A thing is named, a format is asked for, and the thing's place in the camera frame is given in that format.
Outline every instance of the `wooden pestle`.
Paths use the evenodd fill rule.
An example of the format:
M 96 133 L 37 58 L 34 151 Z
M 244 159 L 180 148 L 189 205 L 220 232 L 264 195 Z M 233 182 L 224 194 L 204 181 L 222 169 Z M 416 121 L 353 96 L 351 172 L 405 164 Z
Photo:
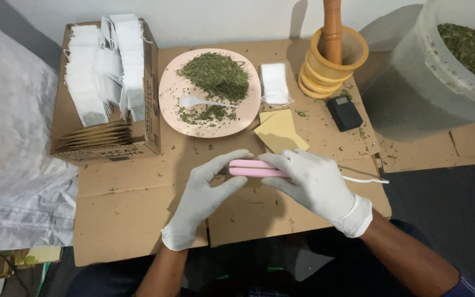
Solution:
M 338 65 L 342 65 L 340 1 L 324 0 L 324 27 L 322 28 L 322 38 L 325 40 L 325 58 Z

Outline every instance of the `pink heat sealer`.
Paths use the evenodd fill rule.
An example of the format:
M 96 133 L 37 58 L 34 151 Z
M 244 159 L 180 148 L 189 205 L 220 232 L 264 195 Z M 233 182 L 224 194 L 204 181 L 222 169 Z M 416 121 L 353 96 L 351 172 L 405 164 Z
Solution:
M 235 159 L 234 161 L 231 161 L 228 165 L 228 172 L 232 175 L 245 176 L 249 178 L 289 178 L 285 172 L 280 171 L 263 161 L 249 159 Z

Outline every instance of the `clear plastic bucket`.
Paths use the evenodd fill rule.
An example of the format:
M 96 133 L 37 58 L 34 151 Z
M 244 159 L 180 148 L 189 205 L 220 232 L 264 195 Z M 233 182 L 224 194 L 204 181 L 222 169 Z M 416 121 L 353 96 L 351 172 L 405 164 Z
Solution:
M 475 123 L 475 75 L 446 48 L 437 25 L 475 29 L 475 1 L 428 0 L 415 26 L 361 94 L 375 130 L 408 142 Z

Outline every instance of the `forearm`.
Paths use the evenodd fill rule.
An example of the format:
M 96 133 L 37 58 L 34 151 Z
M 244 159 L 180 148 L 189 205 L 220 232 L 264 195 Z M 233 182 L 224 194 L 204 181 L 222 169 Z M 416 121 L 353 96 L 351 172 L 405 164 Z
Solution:
M 399 282 L 416 296 L 441 296 L 459 281 L 459 272 L 420 241 L 400 231 L 373 210 L 360 237 Z
M 187 256 L 188 249 L 175 252 L 163 244 L 135 296 L 176 296 L 181 289 Z

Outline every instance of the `latex glove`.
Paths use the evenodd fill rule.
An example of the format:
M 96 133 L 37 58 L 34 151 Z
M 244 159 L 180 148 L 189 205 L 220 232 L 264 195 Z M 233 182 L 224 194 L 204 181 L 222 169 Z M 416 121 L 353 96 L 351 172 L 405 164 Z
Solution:
M 181 202 L 174 216 L 161 230 L 162 242 L 173 251 L 192 246 L 197 227 L 223 203 L 247 183 L 247 177 L 233 177 L 214 188 L 210 182 L 215 175 L 236 159 L 252 159 L 248 150 L 237 150 L 220 155 L 190 172 Z
M 289 195 L 313 213 L 329 220 L 347 237 L 362 235 L 373 219 L 372 203 L 351 193 L 335 160 L 300 149 L 279 155 L 262 154 L 261 161 L 286 172 L 292 179 L 263 178 L 261 182 Z

